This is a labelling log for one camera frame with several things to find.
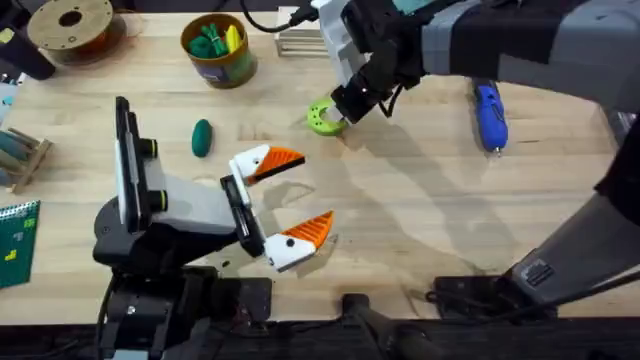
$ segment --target green egg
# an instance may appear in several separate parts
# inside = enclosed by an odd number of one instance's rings
[[[213,143],[213,127],[205,119],[196,123],[191,136],[191,151],[197,157],[205,157]]]

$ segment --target green ring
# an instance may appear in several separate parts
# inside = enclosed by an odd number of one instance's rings
[[[347,124],[344,121],[336,123],[333,121],[326,121],[322,119],[322,113],[326,111],[331,105],[333,105],[333,100],[331,100],[331,98],[323,98],[311,104],[309,110],[307,111],[307,125],[309,125],[311,130],[313,130],[318,135],[340,135],[342,130],[347,127]]]

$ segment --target filament spool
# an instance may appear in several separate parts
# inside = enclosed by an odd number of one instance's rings
[[[29,39],[64,65],[104,59],[126,31],[109,0],[50,0],[35,11],[27,27]]]

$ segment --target blue glue gun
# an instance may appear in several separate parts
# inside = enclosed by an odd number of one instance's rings
[[[504,119],[504,106],[496,83],[491,80],[473,79],[476,97],[476,120],[482,145],[488,152],[500,151],[507,146],[509,129]]]

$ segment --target wooden table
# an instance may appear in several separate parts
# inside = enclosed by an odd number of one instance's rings
[[[501,85],[511,139],[502,158],[487,159],[468,84],[456,77],[425,78],[390,120],[376,110],[340,138],[320,137],[305,114],[336,85],[327,59],[278,58],[272,36],[251,29],[256,76],[215,90],[179,45],[196,16],[134,17],[144,31],[109,60],[20,89],[5,127],[55,146],[24,195],[0,197],[2,205],[42,200],[31,282],[0,291],[0,323],[95,321],[109,269],[93,261],[93,221],[115,193],[116,95],[130,100],[143,136],[159,141],[165,171],[196,182],[216,186],[234,154],[263,143],[307,156],[252,194],[272,209],[261,214],[271,232],[334,209],[319,255],[283,274],[237,245],[198,261],[225,276],[273,278],[274,319],[334,317],[341,294],[354,291],[389,316],[436,317],[422,300],[435,276],[505,271],[582,205],[615,152],[594,104]],[[271,24],[275,15],[257,18]],[[198,159],[190,140],[202,118],[217,135],[213,154]],[[630,285],[562,314],[638,315],[639,296]]]

